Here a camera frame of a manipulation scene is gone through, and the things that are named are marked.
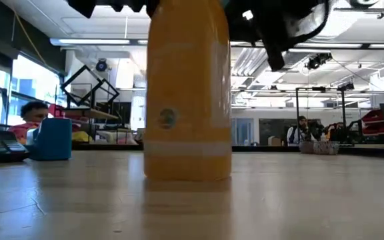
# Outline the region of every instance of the basket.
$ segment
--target basket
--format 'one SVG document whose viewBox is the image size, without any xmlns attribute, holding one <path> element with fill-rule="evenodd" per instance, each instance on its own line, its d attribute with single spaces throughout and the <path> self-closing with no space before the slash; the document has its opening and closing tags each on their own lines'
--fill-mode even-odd
<svg viewBox="0 0 384 240">
<path fill-rule="evenodd" d="M 314 142 L 313 153 L 320 155 L 336 155 L 339 152 L 339 143 L 333 141 Z"/>
<path fill-rule="evenodd" d="M 312 154 L 313 153 L 313 142 L 302 141 L 299 144 L 299 149 L 300 149 L 301 153 Z"/>
</svg>

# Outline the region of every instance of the round logo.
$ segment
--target round logo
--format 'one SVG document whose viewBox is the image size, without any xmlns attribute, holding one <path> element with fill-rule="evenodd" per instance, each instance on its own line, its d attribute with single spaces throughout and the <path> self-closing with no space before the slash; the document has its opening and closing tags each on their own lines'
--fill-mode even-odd
<svg viewBox="0 0 384 240">
<path fill-rule="evenodd" d="M 159 113 L 159 126 L 163 129 L 170 129 L 176 123 L 176 116 L 172 109 L 164 109 Z"/>
</svg>

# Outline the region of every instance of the bottle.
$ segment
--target bottle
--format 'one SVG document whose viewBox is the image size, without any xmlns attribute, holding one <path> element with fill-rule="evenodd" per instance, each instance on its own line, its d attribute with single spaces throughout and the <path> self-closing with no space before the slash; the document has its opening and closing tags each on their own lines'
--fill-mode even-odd
<svg viewBox="0 0 384 240">
<path fill-rule="evenodd" d="M 161 0 L 147 53 L 145 174 L 230 176 L 230 46 L 219 0 Z"/>
</svg>

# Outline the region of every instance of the man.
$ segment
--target man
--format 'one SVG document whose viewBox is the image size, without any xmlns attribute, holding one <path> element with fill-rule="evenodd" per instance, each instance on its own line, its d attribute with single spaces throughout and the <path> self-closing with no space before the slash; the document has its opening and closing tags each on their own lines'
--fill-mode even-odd
<svg viewBox="0 0 384 240">
<path fill-rule="evenodd" d="M 310 140 L 315 141 L 315 138 L 311 133 L 308 133 L 307 119 L 305 116 L 299 117 L 299 127 L 293 126 L 288 129 L 287 132 L 287 142 L 288 146 L 298 146 L 299 145 L 299 132 L 300 132 L 300 141 L 306 141 L 307 135 L 311 137 Z"/>
<path fill-rule="evenodd" d="M 20 109 L 20 117 L 22 117 L 26 123 L 12 126 L 8 131 L 13 132 L 16 135 L 18 142 L 26 144 L 27 130 L 38 128 L 39 124 L 47 116 L 47 104 L 39 101 L 29 102 Z"/>
</svg>

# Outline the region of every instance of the blue container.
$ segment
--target blue container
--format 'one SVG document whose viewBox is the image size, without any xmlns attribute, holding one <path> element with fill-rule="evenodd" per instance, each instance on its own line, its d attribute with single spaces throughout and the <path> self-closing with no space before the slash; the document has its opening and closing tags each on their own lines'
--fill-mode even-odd
<svg viewBox="0 0 384 240">
<path fill-rule="evenodd" d="M 27 132 L 30 159 L 36 161 L 68 160 L 72 152 L 70 119 L 44 119 L 38 129 Z"/>
</svg>

